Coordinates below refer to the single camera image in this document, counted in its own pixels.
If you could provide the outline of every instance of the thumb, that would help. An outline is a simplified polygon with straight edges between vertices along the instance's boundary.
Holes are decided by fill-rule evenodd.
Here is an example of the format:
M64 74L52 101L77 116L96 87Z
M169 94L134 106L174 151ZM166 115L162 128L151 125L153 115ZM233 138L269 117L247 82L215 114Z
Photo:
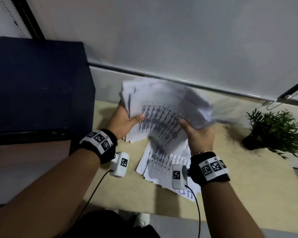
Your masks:
M191 135L192 133L196 132L196 130L192 128L192 126L185 119L179 119L179 123L187 135Z
M145 119L145 115L144 114L139 114L133 118L131 118L130 120L128 120L128 123L131 127L135 126L136 124L140 123L141 121L143 121Z

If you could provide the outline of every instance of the table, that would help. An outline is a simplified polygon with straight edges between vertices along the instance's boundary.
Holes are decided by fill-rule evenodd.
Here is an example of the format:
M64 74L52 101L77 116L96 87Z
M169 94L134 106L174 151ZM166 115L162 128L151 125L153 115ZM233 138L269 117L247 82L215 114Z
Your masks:
M104 128L117 104L95 101L93 128ZM259 227L298 233L298 178L294 169L279 155L267 149L249 151L238 142L249 132L216 124L214 151L230 171L231 185ZM123 178L107 175L91 203L97 206L133 212L198 220L196 203L143 179L135 172L148 140L118 141L117 151L130 156ZM110 164L101 165L88 188L88 200ZM206 220L202 196L197 196L201 220Z

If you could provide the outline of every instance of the white sensor device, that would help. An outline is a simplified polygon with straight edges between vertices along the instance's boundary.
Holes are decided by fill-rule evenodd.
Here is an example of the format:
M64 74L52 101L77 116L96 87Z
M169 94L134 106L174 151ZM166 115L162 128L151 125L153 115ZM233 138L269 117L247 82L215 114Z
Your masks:
M115 158L111 160L110 169L113 170L109 172L111 176L124 177L127 171L127 166L129 163L129 155L126 152L115 153Z
M188 185L187 167L182 164L172 166L172 187L174 189L186 189Z

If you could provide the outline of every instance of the potted plant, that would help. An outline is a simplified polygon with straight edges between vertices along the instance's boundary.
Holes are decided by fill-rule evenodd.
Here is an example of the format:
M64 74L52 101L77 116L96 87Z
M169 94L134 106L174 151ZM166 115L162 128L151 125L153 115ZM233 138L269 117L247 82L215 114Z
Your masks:
M251 134L243 139L245 148L268 148L286 159L286 152L298 157L298 120L289 111L247 113Z

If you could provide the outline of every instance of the wristband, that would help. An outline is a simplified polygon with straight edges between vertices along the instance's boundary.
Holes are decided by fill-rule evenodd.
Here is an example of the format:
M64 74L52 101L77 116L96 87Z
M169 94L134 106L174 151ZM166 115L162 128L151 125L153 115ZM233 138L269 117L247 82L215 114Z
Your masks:
M101 164L115 158L116 145L116 136L104 128L91 132L80 141L80 148L85 148L96 153Z
M230 181L228 168L214 152L205 152L191 157L189 175L201 187L210 182Z

